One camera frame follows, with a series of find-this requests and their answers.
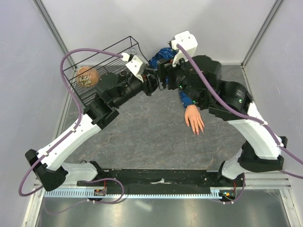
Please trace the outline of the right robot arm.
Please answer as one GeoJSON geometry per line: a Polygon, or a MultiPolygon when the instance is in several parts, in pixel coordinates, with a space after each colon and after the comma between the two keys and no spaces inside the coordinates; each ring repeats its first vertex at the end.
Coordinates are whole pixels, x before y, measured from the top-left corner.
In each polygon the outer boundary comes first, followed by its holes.
{"type": "Polygon", "coordinates": [[[281,171],[284,164],[281,149],[287,141],[286,137],[268,131],[244,85],[221,79],[220,62],[206,55],[194,56],[192,60],[195,67],[185,59],[173,66],[173,58],[164,57],[152,60],[151,65],[157,69],[162,89],[183,91],[192,104],[228,122],[245,138],[239,152],[221,164],[218,183],[228,186],[246,172],[281,171]]]}

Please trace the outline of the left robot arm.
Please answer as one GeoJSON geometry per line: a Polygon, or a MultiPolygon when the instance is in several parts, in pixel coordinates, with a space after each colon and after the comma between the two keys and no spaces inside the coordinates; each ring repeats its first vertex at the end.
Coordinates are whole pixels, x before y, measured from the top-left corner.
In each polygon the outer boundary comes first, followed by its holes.
{"type": "Polygon", "coordinates": [[[96,95],[84,108],[78,119],[49,145],[25,157],[46,191],[53,191],[64,183],[90,182],[99,186],[104,181],[102,168],[95,162],[66,163],[66,158],[82,143],[107,127],[117,116],[117,109],[125,102],[144,92],[150,96],[158,87],[156,77],[144,71],[141,77],[130,72],[125,75],[106,73],[94,86],[96,95]]]}

